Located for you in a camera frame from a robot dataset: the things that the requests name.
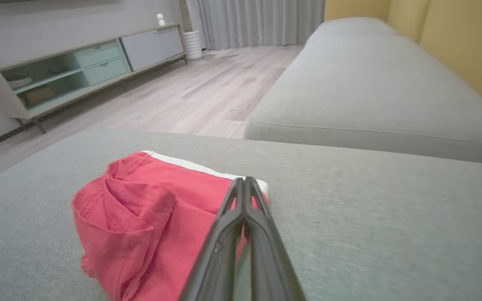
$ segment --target white figurine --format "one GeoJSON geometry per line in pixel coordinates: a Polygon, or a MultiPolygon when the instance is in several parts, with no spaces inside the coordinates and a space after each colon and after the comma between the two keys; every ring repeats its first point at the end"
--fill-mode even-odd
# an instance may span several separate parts
{"type": "Polygon", "coordinates": [[[157,14],[157,21],[159,21],[159,26],[165,26],[165,20],[163,19],[162,13],[157,14]]]}

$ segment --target wooden floor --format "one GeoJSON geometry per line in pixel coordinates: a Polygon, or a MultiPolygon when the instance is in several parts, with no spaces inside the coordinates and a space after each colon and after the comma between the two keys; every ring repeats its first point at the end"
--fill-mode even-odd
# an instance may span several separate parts
{"type": "Polygon", "coordinates": [[[78,101],[37,128],[0,143],[0,173],[80,131],[124,128],[241,138],[245,118],[303,46],[210,51],[78,101]]]}

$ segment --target sofa seat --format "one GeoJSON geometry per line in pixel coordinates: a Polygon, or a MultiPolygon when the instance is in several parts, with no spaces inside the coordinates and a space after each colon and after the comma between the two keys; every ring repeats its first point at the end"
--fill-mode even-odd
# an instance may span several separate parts
{"type": "Polygon", "coordinates": [[[266,181],[310,301],[482,301],[480,163],[134,131],[80,133],[0,174],[0,301],[109,300],[80,269],[70,202],[143,150],[266,181]]]}
{"type": "Polygon", "coordinates": [[[482,162],[482,97],[412,40],[357,34],[362,23],[323,23],[245,137],[482,162]]]}

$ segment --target box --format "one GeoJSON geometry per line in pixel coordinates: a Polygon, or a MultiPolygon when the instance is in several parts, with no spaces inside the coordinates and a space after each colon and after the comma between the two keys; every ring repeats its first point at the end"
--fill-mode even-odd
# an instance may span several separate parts
{"type": "Polygon", "coordinates": [[[25,95],[25,100],[27,100],[29,105],[34,105],[53,97],[55,97],[53,90],[50,87],[44,87],[27,93],[25,95]]]}

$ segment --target sofa cushion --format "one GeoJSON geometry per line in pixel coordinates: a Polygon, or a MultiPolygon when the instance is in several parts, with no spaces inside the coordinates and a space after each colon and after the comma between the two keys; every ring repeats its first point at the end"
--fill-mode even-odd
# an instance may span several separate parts
{"type": "Polygon", "coordinates": [[[269,183],[308,300],[481,300],[482,164],[361,149],[85,132],[0,174],[0,301],[107,301],[70,202],[141,150],[269,183]]]}
{"type": "Polygon", "coordinates": [[[245,137],[482,162],[482,97],[408,38],[334,36],[306,45],[245,137]]]}
{"type": "Polygon", "coordinates": [[[390,25],[375,18],[345,18],[327,21],[319,25],[306,44],[327,40],[333,36],[397,36],[390,25]]]}

